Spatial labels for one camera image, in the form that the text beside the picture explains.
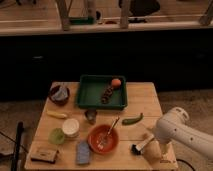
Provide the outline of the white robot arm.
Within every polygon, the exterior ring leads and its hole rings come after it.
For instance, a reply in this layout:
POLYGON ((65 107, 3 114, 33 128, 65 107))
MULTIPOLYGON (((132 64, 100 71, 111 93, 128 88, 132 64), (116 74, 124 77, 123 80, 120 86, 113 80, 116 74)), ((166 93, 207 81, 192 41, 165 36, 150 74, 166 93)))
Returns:
POLYGON ((186 125, 189 114, 181 107, 173 107, 163 114, 154 127, 154 135, 160 144, 176 140, 192 150, 213 160, 213 135, 186 125))

